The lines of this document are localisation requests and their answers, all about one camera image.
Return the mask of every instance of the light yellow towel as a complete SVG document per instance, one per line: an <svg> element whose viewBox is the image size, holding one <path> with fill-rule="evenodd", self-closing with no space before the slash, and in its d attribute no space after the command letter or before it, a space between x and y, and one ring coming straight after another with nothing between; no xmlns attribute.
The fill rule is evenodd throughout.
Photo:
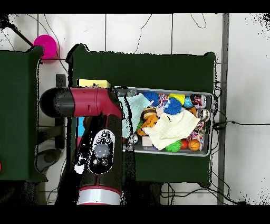
<svg viewBox="0 0 270 224"><path fill-rule="evenodd" d="M188 137L199 121L199 118L187 110L176 115L163 113L154 127L145 127L143 131L149 135L153 145L162 150L177 140Z"/></svg>

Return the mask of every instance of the pink ball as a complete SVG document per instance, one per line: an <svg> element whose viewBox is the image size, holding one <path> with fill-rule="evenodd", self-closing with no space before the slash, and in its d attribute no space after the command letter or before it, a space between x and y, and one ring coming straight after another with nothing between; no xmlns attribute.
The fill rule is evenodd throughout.
<svg viewBox="0 0 270 224"><path fill-rule="evenodd" d="M38 36L34 41L34 46L42 46L44 48L42 59L49 59L56 54L56 42L49 35Z"/></svg>

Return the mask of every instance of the yellow box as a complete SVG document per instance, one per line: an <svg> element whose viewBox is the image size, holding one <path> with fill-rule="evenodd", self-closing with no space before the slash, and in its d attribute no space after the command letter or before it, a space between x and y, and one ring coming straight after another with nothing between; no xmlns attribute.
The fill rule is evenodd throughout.
<svg viewBox="0 0 270 224"><path fill-rule="evenodd" d="M111 88L111 85L107 80L89 80L89 79L79 79L79 86L81 87L93 87L98 85L100 88Z"/></svg>

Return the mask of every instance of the blue toy ball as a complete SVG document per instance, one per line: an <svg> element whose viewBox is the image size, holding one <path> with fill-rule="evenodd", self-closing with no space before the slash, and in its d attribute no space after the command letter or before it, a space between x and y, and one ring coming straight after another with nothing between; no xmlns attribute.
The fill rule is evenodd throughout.
<svg viewBox="0 0 270 224"><path fill-rule="evenodd" d="M152 101L152 100L154 101L152 103L153 107L157 107L159 105L159 97L158 97L158 94L156 92L147 91L147 92L143 92L142 94L149 101Z"/></svg>
<svg viewBox="0 0 270 224"><path fill-rule="evenodd" d="M186 108L193 107L193 104L192 104L192 102L190 100L190 97L185 97L185 102L184 102L184 105L183 106L186 107Z"/></svg>
<svg viewBox="0 0 270 224"><path fill-rule="evenodd" d="M181 102L178 99L172 97L166 103L164 113L175 115L181 112L181 108L182 108Z"/></svg>

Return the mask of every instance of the dark green table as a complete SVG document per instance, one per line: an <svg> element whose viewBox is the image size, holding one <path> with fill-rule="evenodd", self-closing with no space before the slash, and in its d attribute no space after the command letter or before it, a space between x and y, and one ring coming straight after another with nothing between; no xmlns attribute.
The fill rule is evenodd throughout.
<svg viewBox="0 0 270 224"><path fill-rule="evenodd" d="M37 67L43 49L0 51L0 180L46 181L35 167Z"/></svg>
<svg viewBox="0 0 270 224"><path fill-rule="evenodd" d="M74 87L78 79L96 79L107 80L112 86L213 93L213 53L196 56L89 52L83 44L77 44L67 56L67 61L69 85ZM75 118L72 119L72 155L74 139ZM209 156L136 153L136 179L153 182L200 182L208 186Z"/></svg>

